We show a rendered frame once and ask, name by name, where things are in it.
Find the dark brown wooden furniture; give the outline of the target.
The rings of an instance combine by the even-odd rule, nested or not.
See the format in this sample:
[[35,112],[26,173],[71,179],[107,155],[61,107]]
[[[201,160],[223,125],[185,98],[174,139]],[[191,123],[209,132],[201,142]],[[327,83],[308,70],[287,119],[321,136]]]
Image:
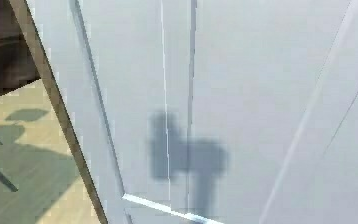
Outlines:
[[0,0],[0,96],[40,79],[9,0]]

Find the white panelled door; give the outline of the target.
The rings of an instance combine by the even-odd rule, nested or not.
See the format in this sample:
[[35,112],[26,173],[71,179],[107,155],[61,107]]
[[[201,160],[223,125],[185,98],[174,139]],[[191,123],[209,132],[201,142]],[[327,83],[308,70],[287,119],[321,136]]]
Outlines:
[[108,224],[358,224],[358,0],[26,0]]

